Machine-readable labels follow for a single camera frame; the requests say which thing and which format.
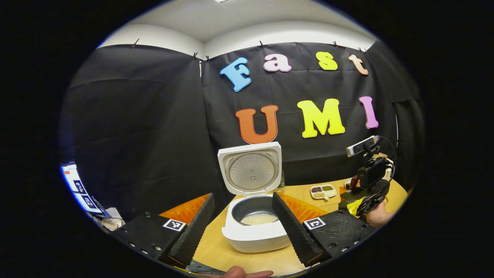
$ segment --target yellow tape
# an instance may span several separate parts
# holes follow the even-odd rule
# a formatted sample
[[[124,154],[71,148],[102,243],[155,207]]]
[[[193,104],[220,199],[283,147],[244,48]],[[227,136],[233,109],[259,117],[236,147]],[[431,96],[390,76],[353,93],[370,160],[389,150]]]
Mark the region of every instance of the yellow tape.
[[[357,209],[359,208],[360,204],[362,203],[362,201],[364,200],[364,198],[360,199],[360,200],[357,200],[353,203],[350,203],[348,205],[346,205],[346,207],[348,208],[348,212],[353,215],[353,216],[356,216],[357,215]]]

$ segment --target cable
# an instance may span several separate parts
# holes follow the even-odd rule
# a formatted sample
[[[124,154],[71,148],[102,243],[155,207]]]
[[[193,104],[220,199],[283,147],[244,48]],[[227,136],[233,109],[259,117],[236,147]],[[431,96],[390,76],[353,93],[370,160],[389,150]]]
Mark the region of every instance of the cable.
[[[395,163],[393,163],[393,166],[394,166],[393,167],[393,173],[391,174],[391,179],[393,179],[393,177],[395,176],[395,173],[396,173],[396,169],[398,168],[398,157],[396,156],[395,147],[386,137],[379,136],[379,138],[383,138],[384,140],[386,140],[391,145],[391,148],[393,149],[393,153],[395,154]]]

